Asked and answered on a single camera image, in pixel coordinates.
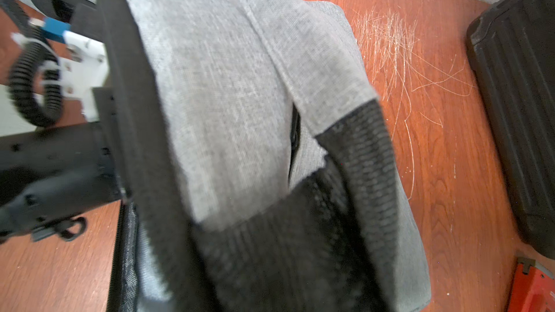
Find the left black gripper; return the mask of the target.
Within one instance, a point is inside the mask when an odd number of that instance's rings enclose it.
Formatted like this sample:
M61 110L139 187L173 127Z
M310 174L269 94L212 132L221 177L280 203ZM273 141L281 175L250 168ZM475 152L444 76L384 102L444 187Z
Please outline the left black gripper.
M1 242L73 241L87 229L83 213L128 199L113 91L92 94L97 121L1 138Z

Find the grey laptop bag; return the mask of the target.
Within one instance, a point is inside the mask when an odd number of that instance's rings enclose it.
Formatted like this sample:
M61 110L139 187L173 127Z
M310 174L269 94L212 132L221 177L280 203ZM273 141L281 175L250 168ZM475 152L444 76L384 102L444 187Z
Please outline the grey laptop bag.
M419 229L344 12L305 0L33 0L104 44L130 195L110 311L420 311ZM15 0L12 104L88 123Z

